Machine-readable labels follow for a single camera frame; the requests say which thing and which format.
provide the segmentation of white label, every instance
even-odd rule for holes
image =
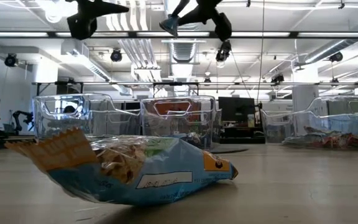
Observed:
[[[168,174],[145,174],[142,176],[136,189],[149,187],[163,187],[177,183],[191,183],[192,172],[172,172]]]

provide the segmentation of transparent plastic bin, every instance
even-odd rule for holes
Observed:
[[[215,98],[186,96],[151,98],[140,102],[143,135],[174,137],[204,150],[213,142],[216,119]]]
[[[358,149],[358,96],[318,97],[295,113],[262,110],[262,119],[266,143]]]
[[[87,136],[140,134],[140,110],[118,110],[109,95],[36,96],[33,111],[35,136],[41,139],[73,127]]]

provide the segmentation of blue snack bag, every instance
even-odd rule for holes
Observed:
[[[91,202],[171,203],[238,174],[229,161],[177,138],[87,139],[74,129],[37,144],[6,147],[29,157],[67,194]]]

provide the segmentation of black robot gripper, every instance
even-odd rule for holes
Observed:
[[[90,38],[98,28],[97,17],[108,14],[128,12],[129,8],[104,2],[102,0],[65,0],[66,2],[77,1],[78,13],[67,18],[71,37],[78,40]]]

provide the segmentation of plastic bag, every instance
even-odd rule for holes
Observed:
[[[87,139],[79,129],[43,142],[7,143],[65,192],[91,202],[171,203],[237,176],[227,160],[177,138],[118,136]]]

